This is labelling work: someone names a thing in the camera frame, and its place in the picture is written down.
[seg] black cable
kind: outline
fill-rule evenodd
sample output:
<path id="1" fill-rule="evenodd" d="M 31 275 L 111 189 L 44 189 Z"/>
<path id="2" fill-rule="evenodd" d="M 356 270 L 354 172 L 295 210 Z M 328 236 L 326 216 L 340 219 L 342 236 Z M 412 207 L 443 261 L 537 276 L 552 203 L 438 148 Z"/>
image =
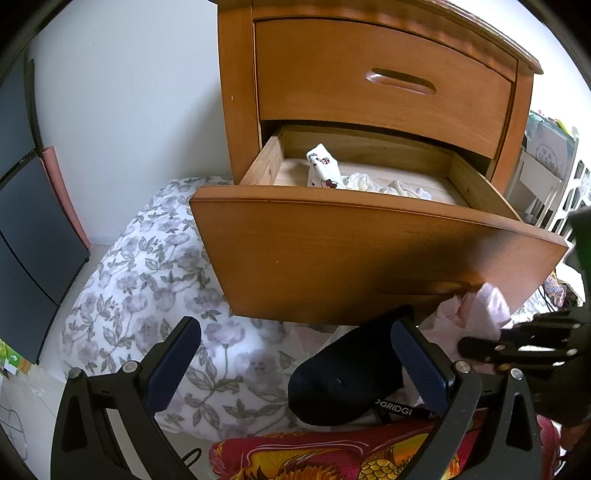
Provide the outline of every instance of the black cable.
<path id="1" fill-rule="evenodd" d="M 554 310 L 555 312 L 557 312 L 558 311 L 558 305 L 556 305 L 554 303 L 554 300 L 552 300 L 548 294 L 546 294 L 546 298 L 550 302 L 549 305 L 550 305 L 551 309 Z"/>
<path id="2" fill-rule="evenodd" d="M 194 448 L 193 450 L 185 454 L 185 456 L 182 458 L 183 462 L 186 462 L 189 458 L 191 458 L 191 455 L 194 453 L 197 453 L 197 456 L 190 463 L 187 464 L 187 467 L 191 467 L 192 464 L 199 460 L 201 458 L 201 454 L 203 453 L 203 451 L 199 447 Z"/>
<path id="3" fill-rule="evenodd" d="M 548 307 L 548 310 L 551 311 L 551 312 L 556 312 L 556 310 L 554 309 L 554 307 L 548 302 L 549 297 L 547 297 L 543 285 L 540 285 L 538 287 L 538 292 L 539 292 L 540 295 L 542 295 L 542 298 L 544 299 L 544 302 L 546 303 L 546 306 Z"/>

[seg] dark cabinet door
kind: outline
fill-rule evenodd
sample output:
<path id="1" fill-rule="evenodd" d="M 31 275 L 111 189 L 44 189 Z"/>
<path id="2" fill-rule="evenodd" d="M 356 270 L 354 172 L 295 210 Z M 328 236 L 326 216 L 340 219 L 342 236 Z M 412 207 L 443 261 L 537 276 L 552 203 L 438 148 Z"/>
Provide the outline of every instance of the dark cabinet door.
<path id="1" fill-rule="evenodd" d="M 0 338 L 36 363 L 56 311 L 0 236 Z"/>
<path id="2" fill-rule="evenodd" d="M 0 190 L 0 232 L 41 288 L 61 303 L 88 250 L 63 213 L 38 157 Z"/>
<path id="3" fill-rule="evenodd" d="M 21 56 L 0 85 L 0 178 L 33 148 Z"/>

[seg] blue gripper pad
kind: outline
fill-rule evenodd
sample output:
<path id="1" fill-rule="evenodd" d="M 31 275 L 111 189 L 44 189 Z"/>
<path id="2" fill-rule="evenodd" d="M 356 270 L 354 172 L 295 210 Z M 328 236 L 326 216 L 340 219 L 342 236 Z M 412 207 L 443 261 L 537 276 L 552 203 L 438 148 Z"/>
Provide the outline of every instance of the blue gripper pad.
<path id="1" fill-rule="evenodd" d="M 188 323 L 178 333 L 177 328 L 169 334 L 175 336 L 173 342 L 168 346 L 162 359 L 154 368 L 152 375 L 147 379 L 144 393 L 144 407 L 150 414 L 155 414 L 168 408 L 173 399 L 178 385 L 181 383 L 191 360 L 195 356 L 201 344 L 201 326 L 199 322 L 191 317 Z M 169 342 L 157 343 L 152 349 L 164 346 Z"/>
<path id="2" fill-rule="evenodd" d="M 415 335 L 423 336 L 414 325 L 409 326 L 409 328 L 416 330 Z M 439 371 L 423 346 L 400 320 L 397 320 L 392 325 L 391 340 L 394 352 L 396 352 L 402 366 L 407 370 L 414 386 L 423 398 L 425 406 L 443 417 L 449 406 L 447 396 L 449 382 L 446 377 Z"/>

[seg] open drawer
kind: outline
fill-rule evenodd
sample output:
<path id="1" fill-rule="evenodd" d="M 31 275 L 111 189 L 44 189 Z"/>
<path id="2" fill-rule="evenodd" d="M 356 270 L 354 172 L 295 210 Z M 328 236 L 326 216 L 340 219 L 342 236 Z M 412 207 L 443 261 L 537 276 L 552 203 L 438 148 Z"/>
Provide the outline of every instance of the open drawer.
<path id="1" fill-rule="evenodd" d="M 306 187 L 320 142 L 342 174 L 433 200 Z M 424 316 L 486 281 L 514 311 L 566 252 L 456 153 L 352 129 L 282 127 L 240 185 L 202 187 L 190 204 L 232 310 L 248 317 L 354 325 L 405 303 Z"/>

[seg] folded clothing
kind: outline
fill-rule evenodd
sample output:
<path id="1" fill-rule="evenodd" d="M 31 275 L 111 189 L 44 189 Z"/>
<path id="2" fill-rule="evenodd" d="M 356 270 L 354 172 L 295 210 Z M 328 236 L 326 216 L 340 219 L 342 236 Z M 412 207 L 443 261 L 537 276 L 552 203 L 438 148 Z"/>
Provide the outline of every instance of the folded clothing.
<path id="1" fill-rule="evenodd" d="M 339 163 L 330 155 L 323 144 L 318 144 L 310 150 L 306 154 L 306 158 L 310 163 L 308 187 L 386 193 L 388 195 L 431 200 L 430 193 L 421 188 L 416 189 L 406 185 L 398 180 L 394 180 L 387 187 L 382 187 L 365 173 L 356 172 L 349 176 L 341 175 Z"/>

